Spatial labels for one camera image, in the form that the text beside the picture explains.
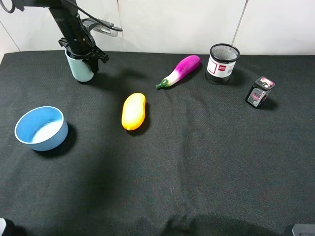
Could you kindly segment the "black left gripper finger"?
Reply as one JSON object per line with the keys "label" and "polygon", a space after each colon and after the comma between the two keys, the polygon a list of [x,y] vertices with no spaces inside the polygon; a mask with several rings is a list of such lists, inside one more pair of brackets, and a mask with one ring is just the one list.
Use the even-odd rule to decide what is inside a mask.
{"label": "black left gripper finger", "polygon": [[93,73],[98,72],[98,59],[83,59],[83,62],[89,66]]}

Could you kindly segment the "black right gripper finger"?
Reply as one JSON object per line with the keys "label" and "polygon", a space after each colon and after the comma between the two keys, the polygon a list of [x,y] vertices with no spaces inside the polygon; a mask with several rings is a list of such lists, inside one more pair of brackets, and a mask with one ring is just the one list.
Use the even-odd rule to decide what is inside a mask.
{"label": "black right gripper finger", "polygon": [[68,50],[66,50],[66,55],[67,55],[69,58],[72,58],[72,59],[73,59],[73,54],[70,53]]}

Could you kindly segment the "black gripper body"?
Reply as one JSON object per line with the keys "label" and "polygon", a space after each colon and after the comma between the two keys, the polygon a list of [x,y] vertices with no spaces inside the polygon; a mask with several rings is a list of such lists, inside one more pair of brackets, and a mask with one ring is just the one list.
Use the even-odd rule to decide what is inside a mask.
{"label": "black gripper body", "polygon": [[63,38],[59,40],[59,44],[65,47],[74,59],[82,59],[83,62],[100,60],[103,63],[109,60],[108,55],[96,46],[93,37],[82,24],[66,24],[61,26],[60,30]]}

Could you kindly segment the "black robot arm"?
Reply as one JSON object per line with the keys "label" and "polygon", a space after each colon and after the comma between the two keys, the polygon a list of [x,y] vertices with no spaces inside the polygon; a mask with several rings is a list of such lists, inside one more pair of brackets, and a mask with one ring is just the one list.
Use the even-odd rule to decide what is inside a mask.
{"label": "black robot arm", "polygon": [[97,47],[90,31],[97,25],[108,29],[113,27],[88,14],[81,9],[74,0],[13,0],[8,9],[1,1],[0,5],[5,12],[12,14],[15,9],[24,11],[25,7],[48,8],[59,27],[63,38],[60,46],[66,49],[66,54],[72,59],[80,59],[93,72],[99,70],[98,62],[106,63],[108,55]]}

